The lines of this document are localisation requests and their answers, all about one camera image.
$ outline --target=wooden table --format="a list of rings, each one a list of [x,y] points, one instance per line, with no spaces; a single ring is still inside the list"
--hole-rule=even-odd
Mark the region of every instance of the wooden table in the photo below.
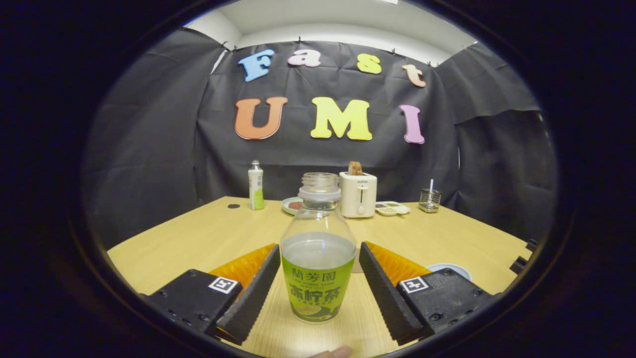
[[[240,207],[231,209],[229,204]],[[458,264],[491,294],[515,279],[509,267],[518,256],[530,257],[524,241],[456,211],[442,207],[429,214],[417,209],[417,203],[406,205],[411,213],[403,216],[376,213],[373,218],[347,219],[358,246],[368,240],[423,266]],[[292,218],[282,211],[280,201],[268,200],[264,210],[254,211],[248,199],[223,197],[124,241],[108,255],[137,292],[152,294],[187,269],[208,272],[278,243]],[[311,325],[292,314],[279,269],[258,320],[239,348],[265,357],[304,358],[343,344],[353,348],[352,357],[374,357],[399,348],[364,274],[352,274],[333,321]]]

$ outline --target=green label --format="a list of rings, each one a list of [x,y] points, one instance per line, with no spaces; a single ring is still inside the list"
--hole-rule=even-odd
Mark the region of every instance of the green label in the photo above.
[[[265,207],[265,201],[263,200],[263,189],[258,189],[254,192],[254,209],[260,210]]]
[[[340,310],[354,259],[332,269],[308,269],[287,261],[282,256],[287,294],[291,310],[308,322],[323,322]]]

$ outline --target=red food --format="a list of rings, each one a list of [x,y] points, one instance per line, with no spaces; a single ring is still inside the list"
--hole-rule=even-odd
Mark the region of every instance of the red food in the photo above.
[[[302,201],[295,201],[295,202],[289,204],[289,208],[290,209],[294,209],[294,210],[299,210],[301,206],[303,206],[303,202]]]

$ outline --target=foam letter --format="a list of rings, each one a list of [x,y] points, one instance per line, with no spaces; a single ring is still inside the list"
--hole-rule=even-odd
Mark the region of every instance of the foam letter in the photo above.
[[[234,131],[239,137],[247,140],[262,140],[273,136],[280,127],[282,105],[287,103],[286,97],[269,97],[265,102],[270,105],[270,116],[263,127],[254,127],[254,109],[261,102],[257,98],[241,99],[237,102],[237,119]]]
[[[404,112],[404,118],[406,118],[406,134],[404,135],[404,140],[409,143],[424,143],[424,137],[420,134],[420,122],[417,120],[420,109],[409,106],[408,104],[402,104],[400,108]]]
[[[272,60],[270,60],[268,56],[271,56],[273,54],[274,51],[268,49],[248,56],[239,61],[238,63],[243,65],[243,67],[245,67],[245,72],[247,72],[245,82],[250,82],[251,80],[255,80],[259,77],[267,75],[270,70],[267,68],[263,68],[262,66],[267,67],[272,64]]]
[[[404,66],[402,66],[402,68],[406,70],[408,79],[411,80],[414,85],[418,87],[426,87],[426,82],[420,79],[422,72],[419,69],[415,68],[415,65],[405,64]]]
[[[377,56],[369,54],[358,55],[358,69],[362,72],[378,74],[382,72],[382,67],[379,65],[380,59]]]
[[[329,122],[338,138],[342,138],[350,123],[351,128],[347,132],[347,137],[352,140],[372,138],[366,122],[366,109],[369,108],[369,102],[353,99],[344,112],[340,111],[336,102],[329,97],[316,97],[312,103],[316,105],[316,127],[311,131],[312,137],[331,137],[331,131],[327,128],[327,122]]]
[[[294,55],[287,60],[290,65],[316,67],[320,64],[320,61],[318,61],[320,52],[316,50],[298,50],[294,52]]]

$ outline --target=letter m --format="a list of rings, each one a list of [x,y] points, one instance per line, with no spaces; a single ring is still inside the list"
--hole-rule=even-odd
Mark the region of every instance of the letter m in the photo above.
[[[331,137],[331,131],[327,125],[329,123],[338,138],[342,138],[349,125],[351,128],[347,132],[347,137],[350,139],[370,140],[372,138],[366,121],[366,110],[369,108],[369,102],[353,99],[345,111],[340,111],[336,102],[329,97],[316,97],[312,103],[316,105],[316,127],[311,131],[312,137]]]

